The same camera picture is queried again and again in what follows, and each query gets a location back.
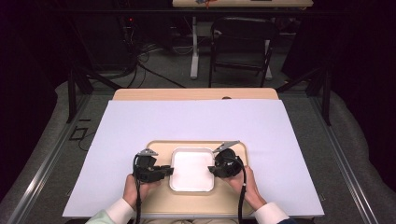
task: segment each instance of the white desk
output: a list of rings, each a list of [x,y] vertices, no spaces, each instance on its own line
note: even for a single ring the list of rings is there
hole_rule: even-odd
[[[210,2],[208,10],[212,7],[312,7],[313,4],[312,0],[217,0]],[[173,7],[206,7],[206,5],[197,4],[194,0],[173,0]],[[198,78],[199,51],[197,47],[197,21],[195,17],[192,18],[192,44],[191,79],[196,79]],[[272,78],[270,69],[268,69],[265,76],[266,78]]]
[[[224,96],[233,99],[210,100]],[[277,202],[293,217],[323,215],[282,102],[272,89],[252,88],[119,90],[107,106],[64,217],[91,217],[120,198],[134,155],[152,141],[235,139],[246,145],[249,165],[268,202]],[[172,195],[156,204],[173,207],[174,197],[183,196]],[[152,200],[148,197],[146,206]],[[193,206],[182,214],[142,214],[142,218],[169,217],[235,218],[236,209],[223,216],[196,214]]]

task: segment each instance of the hand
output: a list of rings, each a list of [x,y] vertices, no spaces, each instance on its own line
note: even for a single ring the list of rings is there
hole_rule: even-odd
[[[153,183],[141,183],[139,191],[140,191],[140,199],[142,200],[142,202],[148,196],[150,189],[157,188],[160,185],[161,185],[160,181],[156,181]],[[134,183],[134,177],[132,175],[126,176],[125,188],[122,198],[123,200],[125,200],[125,202],[131,205],[131,207],[134,207],[136,205],[137,190],[136,190],[136,184]]]
[[[253,170],[249,166],[245,166],[245,171],[247,173],[247,192],[245,193],[245,200],[250,204],[250,206],[256,211],[263,205],[267,204],[264,198],[260,195],[257,189],[256,180],[254,179]],[[227,182],[236,193],[241,193],[242,185],[244,183],[244,173],[241,171],[238,175],[222,178]]]

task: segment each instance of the small white tray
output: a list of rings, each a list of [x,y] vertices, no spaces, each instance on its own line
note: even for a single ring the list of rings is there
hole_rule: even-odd
[[[177,147],[172,153],[173,174],[169,186],[174,191],[209,192],[215,177],[208,166],[214,165],[213,151],[207,147]]]

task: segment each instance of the white sleeve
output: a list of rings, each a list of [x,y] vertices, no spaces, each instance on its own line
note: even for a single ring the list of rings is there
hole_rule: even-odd
[[[106,212],[116,224],[125,224],[134,215],[134,209],[122,198],[108,207]]]
[[[254,217],[259,224],[276,224],[289,218],[275,203],[262,206],[255,212]]]

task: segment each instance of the gray carpet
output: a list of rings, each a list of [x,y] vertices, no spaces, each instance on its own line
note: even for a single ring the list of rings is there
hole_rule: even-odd
[[[274,78],[267,81],[265,87],[276,88],[284,83],[286,77],[280,72],[280,68],[288,49],[288,43],[289,40],[286,38],[278,41],[271,61]],[[188,88],[205,88],[208,74],[207,53],[207,49],[201,48],[199,77],[196,80],[190,79],[191,55],[176,55],[163,50],[156,50],[149,55],[142,55],[141,59],[147,59],[147,62],[144,63],[146,67],[170,77]],[[126,87],[132,76],[131,74],[128,77],[114,79],[114,81]],[[226,78],[222,74],[217,74],[213,87],[253,86],[258,83],[257,80],[257,77],[254,76],[241,79],[237,75]],[[78,128],[88,128],[87,134],[96,131],[100,118],[105,111],[106,102],[112,96],[112,92],[103,84],[96,81],[92,81],[92,83],[96,92],[91,96],[79,117],[81,121],[77,123]],[[131,88],[137,87],[175,88],[176,86],[160,77],[145,73],[143,69],[138,69],[136,80]],[[298,86],[293,90],[297,91],[303,87]],[[59,96],[58,104],[46,131],[43,133],[20,178],[0,204],[0,223],[7,223],[42,162],[51,153],[60,137],[68,114],[66,84],[61,85],[57,89],[57,93]],[[308,170],[322,199],[321,203],[326,215],[316,217],[315,222],[318,224],[363,223],[358,207],[337,165],[332,145],[322,127],[320,117],[317,116],[312,99],[306,98],[300,93],[281,94],[280,98],[288,110]],[[375,212],[378,223],[396,223],[396,211],[394,209],[396,207],[396,194],[382,183],[379,175],[368,162],[368,148],[359,125],[348,112],[343,101],[335,94],[331,100],[331,122],[332,129]],[[89,148],[93,136],[94,134],[90,135],[79,145],[78,141],[65,142],[61,148],[62,154],[51,170],[49,178],[35,203],[33,203],[25,223],[65,223],[68,220],[62,218],[62,212],[68,200],[68,193],[76,183],[79,170],[84,162],[86,156],[84,149]]]

